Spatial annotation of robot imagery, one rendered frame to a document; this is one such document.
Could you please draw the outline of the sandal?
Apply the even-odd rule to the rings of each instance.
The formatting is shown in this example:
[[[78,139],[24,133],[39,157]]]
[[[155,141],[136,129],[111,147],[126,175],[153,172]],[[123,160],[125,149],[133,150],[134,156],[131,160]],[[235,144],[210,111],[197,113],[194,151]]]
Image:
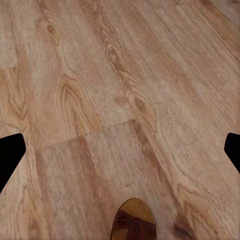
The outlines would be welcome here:
[[[147,204],[130,198],[117,211],[110,240],[157,240],[157,228]]]

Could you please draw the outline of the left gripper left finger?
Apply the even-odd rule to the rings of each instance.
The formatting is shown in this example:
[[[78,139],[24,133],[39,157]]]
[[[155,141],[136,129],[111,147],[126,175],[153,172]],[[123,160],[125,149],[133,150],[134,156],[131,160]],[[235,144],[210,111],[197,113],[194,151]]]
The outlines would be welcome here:
[[[25,153],[26,144],[22,133],[0,138],[0,193]]]

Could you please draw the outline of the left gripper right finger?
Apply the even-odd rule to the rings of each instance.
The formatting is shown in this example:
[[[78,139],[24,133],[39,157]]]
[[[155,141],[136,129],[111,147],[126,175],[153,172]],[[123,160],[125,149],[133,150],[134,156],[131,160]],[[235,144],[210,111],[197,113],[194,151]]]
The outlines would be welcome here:
[[[240,173],[240,135],[228,133],[225,140],[224,151]]]

